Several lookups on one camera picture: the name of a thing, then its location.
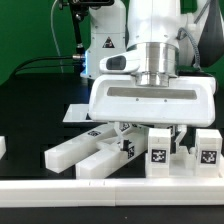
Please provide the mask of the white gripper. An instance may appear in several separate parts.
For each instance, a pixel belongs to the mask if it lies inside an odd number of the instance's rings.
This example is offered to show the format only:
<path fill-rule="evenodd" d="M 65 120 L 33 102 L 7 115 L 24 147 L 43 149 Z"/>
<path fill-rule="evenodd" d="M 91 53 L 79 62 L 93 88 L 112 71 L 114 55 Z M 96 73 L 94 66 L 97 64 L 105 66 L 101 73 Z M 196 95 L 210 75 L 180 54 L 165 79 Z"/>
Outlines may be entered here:
<path fill-rule="evenodd" d="M 132 50 L 100 61 L 99 76 L 89 101 L 94 121 L 114 123 L 121 152 L 129 152 L 127 130 L 120 123 L 177 125 L 173 152 L 177 153 L 187 126 L 207 127 L 215 120 L 212 76 L 175 73 L 176 51 Z"/>

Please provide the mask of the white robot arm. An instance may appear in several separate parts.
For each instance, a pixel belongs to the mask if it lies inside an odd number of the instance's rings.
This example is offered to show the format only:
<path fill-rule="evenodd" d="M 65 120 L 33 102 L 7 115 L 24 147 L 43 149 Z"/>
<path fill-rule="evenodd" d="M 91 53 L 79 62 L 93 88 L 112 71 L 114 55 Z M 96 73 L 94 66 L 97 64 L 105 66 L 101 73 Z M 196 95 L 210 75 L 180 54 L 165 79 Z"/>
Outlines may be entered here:
<path fill-rule="evenodd" d="M 89 116 L 112 122 L 118 150 L 130 153 L 127 124 L 208 127 L 215 120 L 216 80 L 202 69 L 224 55 L 219 0 L 197 0 L 183 15 L 180 0 L 131 0 L 124 52 L 100 61 Z"/>

